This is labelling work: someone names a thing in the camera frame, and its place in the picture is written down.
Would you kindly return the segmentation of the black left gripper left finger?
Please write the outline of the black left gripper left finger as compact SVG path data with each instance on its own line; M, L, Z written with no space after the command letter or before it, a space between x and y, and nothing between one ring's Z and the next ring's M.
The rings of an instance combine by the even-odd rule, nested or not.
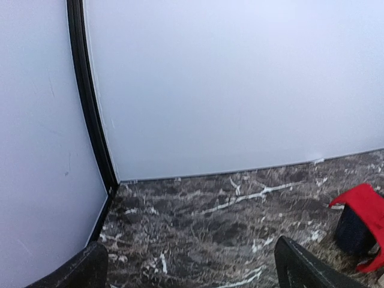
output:
M57 270L30 284L30 288L104 288L107 280L109 255L104 245L91 242Z

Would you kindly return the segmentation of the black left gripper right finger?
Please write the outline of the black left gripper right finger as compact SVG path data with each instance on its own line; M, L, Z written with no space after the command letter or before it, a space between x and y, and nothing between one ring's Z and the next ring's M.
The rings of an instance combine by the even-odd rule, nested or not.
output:
M331 235L320 242L302 246L290 237L281 236L274 250L280 287L364 287L363 284L334 270L351 268L357 258L368 256L370 235Z

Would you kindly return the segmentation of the plain red sock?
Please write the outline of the plain red sock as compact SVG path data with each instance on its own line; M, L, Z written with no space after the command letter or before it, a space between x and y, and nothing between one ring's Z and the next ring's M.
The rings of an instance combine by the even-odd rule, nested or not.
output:
M383 267L383 197L370 184L360 184L336 197L330 208L342 204L349 206L365 223L376 239L379 252L369 262L359 264L356 270L362 273L376 271Z

